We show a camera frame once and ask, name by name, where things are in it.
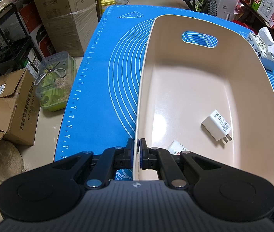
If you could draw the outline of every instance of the black metal rack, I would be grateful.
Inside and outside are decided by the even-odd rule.
[[[13,3],[9,3],[3,9],[0,10],[0,26],[13,14],[16,15],[17,20],[25,34],[24,44],[23,44],[22,48],[16,53],[15,50],[13,49],[11,43],[9,42],[9,40],[3,33],[2,29],[0,28],[0,35],[2,36],[3,40],[7,44],[7,47],[9,48],[9,50],[11,52],[11,56],[12,56],[9,60],[0,62],[0,70],[7,68],[7,70],[14,71],[14,70],[17,70],[20,67],[22,67],[22,64],[23,64],[22,59],[24,57],[26,57],[25,55],[28,53],[30,48],[32,48],[34,50],[38,59],[40,61],[42,60],[41,54],[38,52],[37,48],[35,47],[31,37],[28,35],[28,33],[20,19],[20,16],[17,12],[17,7]]]

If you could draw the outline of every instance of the white power adapter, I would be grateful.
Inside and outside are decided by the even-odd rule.
[[[209,131],[216,141],[223,139],[227,143],[228,139],[229,141],[232,140],[228,134],[232,128],[217,110],[214,110],[209,117],[202,122],[202,125]]]

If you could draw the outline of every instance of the beige plastic bin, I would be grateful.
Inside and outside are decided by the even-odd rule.
[[[185,31],[212,35],[214,48],[186,43]],[[232,141],[215,141],[201,123],[215,110],[230,123]],[[202,156],[266,178],[274,185],[274,91],[252,46],[222,26],[176,15],[155,19],[140,82],[136,137],[148,147],[177,140]],[[134,150],[133,178],[141,170]]]

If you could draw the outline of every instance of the blue table mat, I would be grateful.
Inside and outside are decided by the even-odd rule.
[[[84,150],[101,154],[135,137],[140,75],[154,19],[181,15],[207,20],[238,32],[250,30],[230,21],[184,9],[144,5],[111,6],[102,16],[77,73],[57,142],[55,160]],[[213,47],[214,37],[187,31],[184,41]],[[268,71],[274,89],[274,71]],[[116,180],[131,180],[119,170]]]

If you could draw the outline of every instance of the tiled floor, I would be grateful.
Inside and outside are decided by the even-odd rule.
[[[130,0],[131,4],[165,6],[187,9],[182,0]],[[79,68],[82,58],[76,58]],[[36,129],[35,144],[32,147],[19,147],[24,160],[24,167],[31,170],[53,162],[57,137],[60,131],[65,110],[50,112],[40,109]]]

